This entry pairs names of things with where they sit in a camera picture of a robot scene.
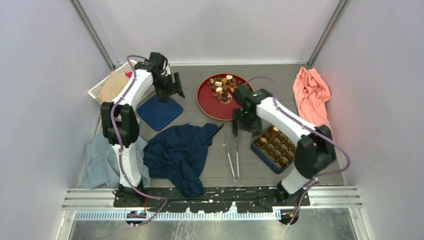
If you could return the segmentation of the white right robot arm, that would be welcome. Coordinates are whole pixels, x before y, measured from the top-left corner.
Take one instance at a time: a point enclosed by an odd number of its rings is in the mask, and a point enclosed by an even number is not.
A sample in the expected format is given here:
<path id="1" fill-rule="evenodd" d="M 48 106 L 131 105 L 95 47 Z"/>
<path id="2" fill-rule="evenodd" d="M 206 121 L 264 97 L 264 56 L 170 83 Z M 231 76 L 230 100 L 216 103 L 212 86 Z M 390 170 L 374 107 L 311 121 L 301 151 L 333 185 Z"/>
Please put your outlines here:
<path id="1" fill-rule="evenodd" d="M 247 131 L 257 136 L 262 132 L 262 120 L 281 131 L 296 147 L 293 169 L 277 185 L 277 198 L 283 205 L 291 205 L 297 193 L 319 172 L 336 160 L 332 133 L 328 126 L 316 126 L 284 107 L 267 90 L 251 91 L 247 84 L 232 93 L 240 105 L 232 111 L 232 133 Z"/>

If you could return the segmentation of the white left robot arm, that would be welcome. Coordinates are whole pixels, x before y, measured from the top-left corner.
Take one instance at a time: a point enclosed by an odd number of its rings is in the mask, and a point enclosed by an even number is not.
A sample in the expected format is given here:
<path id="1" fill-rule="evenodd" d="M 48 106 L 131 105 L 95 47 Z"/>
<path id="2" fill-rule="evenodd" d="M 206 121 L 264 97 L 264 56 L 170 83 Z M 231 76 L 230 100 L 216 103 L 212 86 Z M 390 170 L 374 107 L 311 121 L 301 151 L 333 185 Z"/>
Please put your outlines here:
<path id="1" fill-rule="evenodd" d="M 146 200 L 142 175 L 136 156 L 136 141 L 140 123 L 135 109 L 146 90 L 153 86 L 158 101 L 168 103 L 178 94 L 184 98 L 179 73 L 171 73 L 168 59 L 159 52 L 151 52 L 136 64 L 130 64 L 132 76 L 123 90 L 111 101 L 100 106 L 103 136 L 114 149 L 119 167 L 118 191 L 126 195 L 133 206 Z"/>

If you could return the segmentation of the clear plastic metal tongs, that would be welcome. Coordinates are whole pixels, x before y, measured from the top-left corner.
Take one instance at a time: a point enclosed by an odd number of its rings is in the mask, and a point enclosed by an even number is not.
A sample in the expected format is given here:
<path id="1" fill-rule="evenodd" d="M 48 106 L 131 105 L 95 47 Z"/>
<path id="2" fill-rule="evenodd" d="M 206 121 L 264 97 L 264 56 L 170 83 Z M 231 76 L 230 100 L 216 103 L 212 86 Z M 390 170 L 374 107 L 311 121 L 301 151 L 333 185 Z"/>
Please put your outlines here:
<path id="1" fill-rule="evenodd" d="M 234 134 L 232 130 L 224 135 L 223 147 L 226 152 L 232 178 L 235 182 L 238 182 L 241 178 L 238 135 Z"/>

